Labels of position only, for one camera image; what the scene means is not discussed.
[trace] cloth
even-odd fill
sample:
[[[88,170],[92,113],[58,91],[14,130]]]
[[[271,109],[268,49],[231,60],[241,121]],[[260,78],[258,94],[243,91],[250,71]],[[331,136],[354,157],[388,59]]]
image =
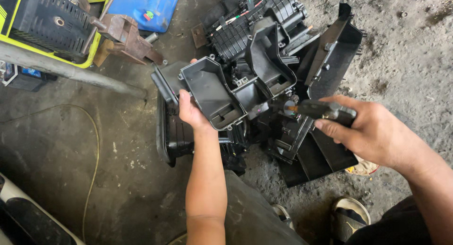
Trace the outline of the cloth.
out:
[[[225,171],[228,208],[225,217],[227,245],[307,245],[283,223],[258,191]],[[388,210],[376,224],[356,231],[345,245],[431,244],[428,229],[414,199],[409,196]]]

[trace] forearm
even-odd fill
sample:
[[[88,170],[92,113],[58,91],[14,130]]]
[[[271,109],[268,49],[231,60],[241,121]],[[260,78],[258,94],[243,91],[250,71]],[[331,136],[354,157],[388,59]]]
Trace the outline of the forearm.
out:
[[[453,241],[453,170],[434,151],[414,157],[399,171],[409,182],[433,244]]]
[[[215,218],[224,222],[227,186],[223,172],[218,132],[213,128],[194,131],[195,155],[186,190],[189,218]]]

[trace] yellow machine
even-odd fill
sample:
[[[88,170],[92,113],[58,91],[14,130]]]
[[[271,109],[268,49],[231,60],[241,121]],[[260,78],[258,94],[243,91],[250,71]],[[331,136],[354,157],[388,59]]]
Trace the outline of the yellow machine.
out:
[[[11,37],[12,36],[11,31],[12,31],[12,28],[13,28],[13,23],[15,22],[15,20],[18,19],[16,17],[16,15],[18,13],[20,13],[19,9],[20,9],[21,1],[23,1],[23,0],[0,0],[0,29],[1,29],[0,41],[9,43],[9,44],[12,44],[12,45],[15,45],[15,46],[18,46],[20,48],[23,48],[23,49],[26,49],[26,50],[29,50],[29,51],[33,51],[33,52],[39,53],[39,54],[47,56],[47,57],[54,58],[54,59],[59,60],[61,62],[68,63],[68,64],[71,64],[71,65],[74,65],[74,66],[77,66],[77,67],[80,67],[80,68],[87,68],[87,67],[89,67],[92,64],[94,55],[95,55],[97,47],[99,45],[99,40],[101,39],[101,35],[98,34],[98,33],[96,33],[96,35],[94,37],[94,40],[93,40],[93,42],[92,42],[92,44],[90,46],[90,49],[89,49],[89,53],[82,57],[82,59],[84,61],[79,62],[79,63],[75,63],[73,60],[70,60],[70,59],[58,57],[56,55],[58,53],[58,51],[49,51],[49,50],[45,51],[42,48],[37,47],[36,45],[28,43],[27,41],[20,41],[20,40],[17,39],[17,37],[16,37],[16,39],[13,39],[13,37]],[[71,5],[71,7],[74,6],[73,4],[69,4],[70,2],[68,0],[66,0],[66,1],[67,1],[66,2],[66,7],[67,8],[69,8],[70,5]],[[108,2],[108,0],[88,0],[88,1],[90,3],[96,3],[96,2],[105,2],[106,3],[106,2]],[[66,24],[66,27],[69,28],[70,25],[71,25],[71,23],[68,22]],[[28,34],[27,34],[27,36],[29,38],[31,38],[31,39],[34,39],[36,42],[43,42],[42,39],[37,39],[34,36],[31,36],[31,35],[28,35]]]

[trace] concrete floor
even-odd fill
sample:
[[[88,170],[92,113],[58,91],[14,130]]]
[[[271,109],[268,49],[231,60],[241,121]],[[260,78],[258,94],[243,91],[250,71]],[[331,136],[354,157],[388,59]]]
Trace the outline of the concrete floor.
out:
[[[218,1],[179,0],[170,29],[156,42],[156,50],[170,63],[209,54],[207,48],[195,49],[190,29]],[[335,20],[339,0],[300,1],[309,11],[307,22],[320,31]],[[356,24],[368,29],[370,37],[341,89],[359,99],[383,102],[445,159],[451,159],[451,3],[347,1],[356,9]],[[409,13],[405,20],[397,16],[402,10]],[[37,93],[0,87],[0,120],[58,104],[86,109],[101,138],[99,170],[87,212],[87,243],[165,244],[185,231],[184,196],[191,157],[178,159],[176,167],[170,168],[157,154],[157,90],[150,66],[110,56],[102,67],[93,69],[148,89],[148,103],[60,78]],[[0,172],[81,237],[83,207],[96,160],[96,137],[89,119],[76,109],[62,108],[0,128]],[[328,208],[336,196],[358,198],[377,221],[410,194],[405,180],[387,168],[374,173],[372,181],[335,173],[287,189],[276,163],[257,147],[246,155],[246,162],[250,169],[244,181],[270,203],[287,207],[297,232],[312,244],[328,240]]]

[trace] yellow cable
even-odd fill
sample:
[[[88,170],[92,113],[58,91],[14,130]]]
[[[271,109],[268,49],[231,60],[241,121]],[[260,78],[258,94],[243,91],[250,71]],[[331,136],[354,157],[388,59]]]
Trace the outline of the yellow cable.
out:
[[[13,122],[13,121],[18,121],[18,120],[21,120],[21,119],[24,119],[24,118],[27,118],[27,117],[30,117],[30,116],[41,114],[43,112],[46,112],[48,110],[52,110],[52,109],[55,109],[55,108],[58,108],[58,107],[71,107],[71,108],[76,108],[78,110],[81,110],[84,114],[86,114],[88,116],[88,118],[90,119],[91,123],[93,124],[94,131],[96,132],[96,140],[97,140],[96,167],[94,168],[93,179],[91,180],[91,185],[90,185],[90,190],[88,191],[87,201],[85,202],[85,208],[83,209],[82,237],[83,237],[83,242],[85,242],[85,217],[87,216],[88,201],[90,200],[91,190],[93,189],[94,179],[96,178],[97,167],[99,165],[99,134],[97,132],[97,126],[96,126],[96,123],[94,122],[93,117],[85,109],[83,109],[80,106],[72,105],[72,104],[60,104],[60,105],[56,105],[54,107],[43,109],[41,111],[29,114],[29,115],[22,116],[20,118],[8,120],[8,121],[0,121],[0,124],[6,124],[6,123]]]

